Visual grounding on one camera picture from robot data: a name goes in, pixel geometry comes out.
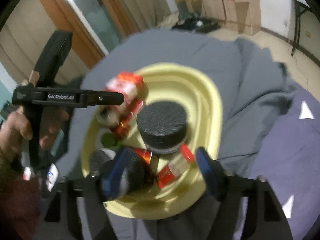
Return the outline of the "person left hand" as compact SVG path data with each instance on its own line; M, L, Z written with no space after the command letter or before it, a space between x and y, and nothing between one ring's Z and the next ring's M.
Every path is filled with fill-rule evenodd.
M46 107L43 110L39 135L39 146L43 150L53 145L61 125L68 119L69 114L61 108ZM22 140L32 138L31 124L20 107L9 114L1 127L1 158L12 161L21 152Z

